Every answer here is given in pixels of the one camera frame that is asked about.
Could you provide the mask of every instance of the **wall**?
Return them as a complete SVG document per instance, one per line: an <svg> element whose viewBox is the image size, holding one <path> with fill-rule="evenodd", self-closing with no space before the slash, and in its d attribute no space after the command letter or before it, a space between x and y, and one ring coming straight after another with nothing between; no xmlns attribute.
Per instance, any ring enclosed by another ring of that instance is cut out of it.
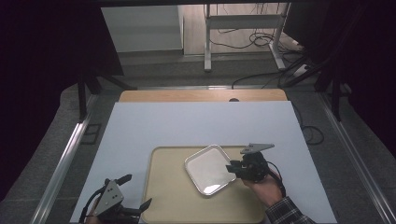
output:
<svg viewBox="0 0 396 224"><path fill-rule="evenodd" d="M117 52L182 49L178 6L103 7Z"/></svg>

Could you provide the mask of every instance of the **plaid sleeve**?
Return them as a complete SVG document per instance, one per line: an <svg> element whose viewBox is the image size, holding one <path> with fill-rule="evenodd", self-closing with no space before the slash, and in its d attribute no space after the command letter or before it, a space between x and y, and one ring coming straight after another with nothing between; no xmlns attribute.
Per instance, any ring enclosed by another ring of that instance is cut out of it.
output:
<svg viewBox="0 0 396 224"><path fill-rule="evenodd" d="M315 223L309 217L303 215L289 197L268 208L265 213L272 224L305 224Z"/></svg>

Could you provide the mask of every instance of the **aluminum rail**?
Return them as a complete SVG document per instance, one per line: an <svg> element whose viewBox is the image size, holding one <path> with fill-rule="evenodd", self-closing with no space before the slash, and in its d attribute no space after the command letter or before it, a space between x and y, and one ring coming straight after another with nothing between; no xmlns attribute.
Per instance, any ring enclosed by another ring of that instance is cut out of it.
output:
<svg viewBox="0 0 396 224"><path fill-rule="evenodd" d="M46 191L41 197L40 203L35 210L35 213L30 221L31 224L45 223L47 217L50 214L50 210L55 202L56 196L58 195L59 190L61 189L62 183L64 182L64 178L69 170L70 164L73 161L73 158L78 149L79 142L81 141L82 135L84 134L91 118L91 111L93 106L97 101L97 95L91 95L88 101L88 114L87 118L84 119L83 122L78 123L76 128L74 129L69 142L64 149L64 154L59 160L58 165L53 172L52 178L47 185Z"/></svg>
<svg viewBox="0 0 396 224"><path fill-rule="evenodd" d="M326 112L327 117L329 118L332 126L334 127L335 132L337 133L341 143L346 150L346 154L349 156L352 165L355 167L356 172L361 178L361 182L364 187L366 187L379 215L382 217L384 223L395 224L396 217L390 204L385 197L382 189L378 186L359 151L356 149L352 140L350 139L346 129L342 122L339 122L337 118L333 115L332 110L330 108L330 102L326 98L325 93L318 93L318 97L322 106Z"/></svg>

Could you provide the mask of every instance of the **beige tray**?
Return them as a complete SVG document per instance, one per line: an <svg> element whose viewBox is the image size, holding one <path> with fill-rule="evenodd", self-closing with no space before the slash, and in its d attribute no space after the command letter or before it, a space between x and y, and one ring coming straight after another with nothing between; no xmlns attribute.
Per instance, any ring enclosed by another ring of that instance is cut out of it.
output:
<svg viewBox="0 0 396 224"><path fill-rule="evenodd" d="M157 147L152 151L143 201L146 223L259 223L263 207L236 179L210 198L204 197L184 168L185 160L203 147ZM222 147L231 160L242 160L243 147Z"/></svg>

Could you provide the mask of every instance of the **human hand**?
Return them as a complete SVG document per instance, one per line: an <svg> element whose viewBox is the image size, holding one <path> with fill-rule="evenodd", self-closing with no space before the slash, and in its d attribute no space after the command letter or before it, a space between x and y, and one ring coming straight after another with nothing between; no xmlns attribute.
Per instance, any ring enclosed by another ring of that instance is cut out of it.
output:
<svg viewBox="0 0 396 224"><path fill-rule="evenodd" d="M90 211L90 213L87 216L87 219L85 221L86 224L103 224L101 220L93 213L96 205L99 203L99 200L96 199L95 202L93 203L93 207Z"/></svg>
<svg viewBox="0 0 396 224"><path fill-rule="evenodd" d="M259 183L244 179L242 179L242 181L245 186L253 190L260 201L262 201L267 207L271 207L282 200L282 192L280 191L279 185L270 175L266 176L264 180Z"/></svg>

